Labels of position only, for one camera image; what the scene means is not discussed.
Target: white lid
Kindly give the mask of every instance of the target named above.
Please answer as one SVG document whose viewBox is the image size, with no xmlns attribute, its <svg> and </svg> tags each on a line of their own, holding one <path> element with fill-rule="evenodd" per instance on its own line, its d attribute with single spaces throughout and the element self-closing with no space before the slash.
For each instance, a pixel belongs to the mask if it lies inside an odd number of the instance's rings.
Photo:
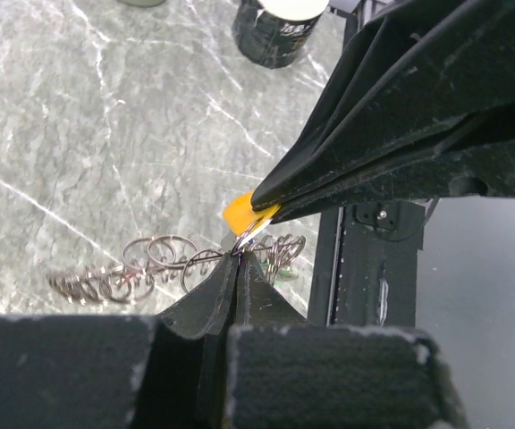
<svg viewBox="0 0 515 429">
<path fill-rule="evenodd" d="M 287 21 L 306 21 L 325 11 L 329 0 L 257 0 L 266 12 Z"/>
</svg>

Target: white marble vein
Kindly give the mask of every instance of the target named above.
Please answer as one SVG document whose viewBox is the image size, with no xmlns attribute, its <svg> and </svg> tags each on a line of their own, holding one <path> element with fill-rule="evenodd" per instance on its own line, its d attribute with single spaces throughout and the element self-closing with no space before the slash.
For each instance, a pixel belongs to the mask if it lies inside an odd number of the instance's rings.
<svg viewBox="0 0 515 429">
<path fill-rule="evenodd" d="M 219 247 L 221 212 L 299 136 L 341 50 L 326 15 L 291 67 L 245 59 L 237 2 L 0 0 L 0 313 L 152 313 L 182 296 L 158 285 L 133 307 L 80 306 L 51 269 L 119 260 L 139 235 Z M 307 309 L 317 217 L 270 227 L 305 235 L 300 278 L 280 292 Z"/>
</svg>

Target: marble floor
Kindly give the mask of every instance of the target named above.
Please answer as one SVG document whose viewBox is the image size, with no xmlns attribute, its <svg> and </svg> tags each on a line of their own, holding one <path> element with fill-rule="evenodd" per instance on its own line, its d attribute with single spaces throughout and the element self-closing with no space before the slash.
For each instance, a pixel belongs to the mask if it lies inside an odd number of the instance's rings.
<svg viewBox="0 0 515 429">
<path fill-rule="evenodd" d="M 56 269 L 120 259 L 138 236 L 219 248 L 224 207 L 254 189 L 298 137 L 341 51 L 326 14 L 282 70 L 245 59 L 233 0 L 0 0 L 0 314 L 154 313 L 178 282 L 135 306 L 82 306 L 50 290 Z M 280 292 L 306 312 L 317 217 L 299 279 Z"/>
</svg>

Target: pile of key rings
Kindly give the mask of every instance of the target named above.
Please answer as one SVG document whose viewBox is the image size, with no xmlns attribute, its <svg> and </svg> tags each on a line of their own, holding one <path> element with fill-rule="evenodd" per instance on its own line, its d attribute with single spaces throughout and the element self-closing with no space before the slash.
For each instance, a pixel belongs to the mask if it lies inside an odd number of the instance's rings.
<svg viewBox="0 0 515 429">
<path fill-rule="evenodd" d="M 278 239 L 266 235 L 260 241 L 252 240 L 243 246 L 240 242 L 238 240 L 231 253 L 256 253 L 260 263 L 266 266 L 266 280 L 270 284 L 274 283 L 279 270 L 288 267 L 305 247 L 305 237 L 289 234 Z M 179 243 L 191 249 L 191 256 L 179 257 Z M 143 247 L 141 257 L 132 257 L 131 251 L 140 247 Z M 177 277 L 182 290 L 188 293 L 186 278 L 194 274 L 196 267 L 198 273 L 205 276 L 212 264 L 223 256 L 223 252 L 211 248 L 200 250 L 191 240 L 178 235 L 146 237 L 124 247 L 120 264 L 86 266 L 80 273 L 55 272 L 47 276 L 47 281 L 69 302 L 135 304 L 150 296 L 157 283 L 166 284 Z"/>
</svg>

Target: black container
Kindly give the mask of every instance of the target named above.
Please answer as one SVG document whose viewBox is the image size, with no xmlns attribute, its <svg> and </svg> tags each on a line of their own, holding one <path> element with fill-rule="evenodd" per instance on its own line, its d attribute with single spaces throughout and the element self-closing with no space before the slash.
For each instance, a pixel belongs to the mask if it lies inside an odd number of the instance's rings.
<svg viewBox="0 0 515 429">
<path fill-rule="evenodd" d="M 241 0 L 232 27 L 236 44 L 253 63 L 269 69 L 290 65 L 328 3 L 328 0 Z"/>
</svg>

